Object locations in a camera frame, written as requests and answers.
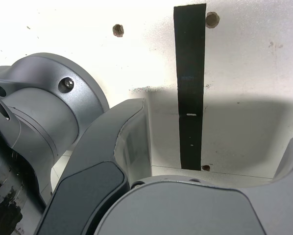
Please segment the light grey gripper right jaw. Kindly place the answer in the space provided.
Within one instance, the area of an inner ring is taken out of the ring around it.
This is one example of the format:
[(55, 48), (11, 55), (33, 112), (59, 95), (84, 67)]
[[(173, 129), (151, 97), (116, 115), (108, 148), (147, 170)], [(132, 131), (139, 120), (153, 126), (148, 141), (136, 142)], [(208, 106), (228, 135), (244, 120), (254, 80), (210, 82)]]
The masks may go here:
[(122, 196), (97, 235), (293, 235), (293, 138), (272, 182), (221, 188), (153, 181)]

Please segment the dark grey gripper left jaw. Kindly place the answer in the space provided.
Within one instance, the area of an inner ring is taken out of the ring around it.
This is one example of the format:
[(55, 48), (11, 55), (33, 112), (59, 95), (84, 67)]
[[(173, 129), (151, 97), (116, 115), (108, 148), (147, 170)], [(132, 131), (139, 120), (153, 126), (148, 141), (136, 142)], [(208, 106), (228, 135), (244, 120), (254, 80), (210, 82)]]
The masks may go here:
[(147, 101), (126, 100), (98, 117), (75, 147), (36, 229), (92, 235), (131, 185), (151, 175)]

